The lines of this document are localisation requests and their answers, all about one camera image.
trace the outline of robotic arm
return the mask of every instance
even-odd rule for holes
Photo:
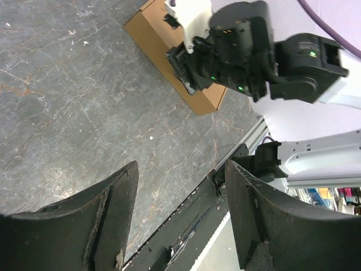
[[[301,33],[274,42],[267,3],[236,2],[212,12],[210,0],[165,0],[165,16],[181,26],[184,42],[167,57],[189,94],[216,83],[257,102],[271,99],[317,101],[340,77],[341,46]]]

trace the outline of gray table surface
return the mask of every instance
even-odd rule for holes
[[[36,211],[137,160],[126,257],[255,123],[197,117],[122,26],[144,0],[0,0],[0,212]]]

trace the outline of brown box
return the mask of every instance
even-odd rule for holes
[[[175,78],[166,53],[183,41],[183,29],[179,27],[173,30],[163,21],[165,15],[164,0],[150,0],[126,23],[124,29],[197,115],[218,110],[226,93],[224,86],[213,84],[190,96],[183,84]]]

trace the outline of marbled gray surface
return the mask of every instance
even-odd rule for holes
[[[127,258],[255,123],[229,91],[197,117],[122,26],[145,0],[0,0],[0,212],[35,211],[131,160]]]

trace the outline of white wall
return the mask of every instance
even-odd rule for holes
[[[213,0],[213,7],[217,10],[232,2],[235,1]],[[308,17],[296,0],[266,2],[270,8],[275,41],[301,32],[329,37]],[[334,30],[361,49],[361,0],[308,0],[308,3]],[[361,63],[359,66],[359,70],[354,68],[350,72],[360,73],[361,77]],[[278,141],[301,141],[361,128],[361,110],[345,106],[270,100],[264,97],[253,104],[253,108],[265,117],[272,136]],[[328,173],[319,171],[318,175],[361,174],[361,169],[339,168]]]

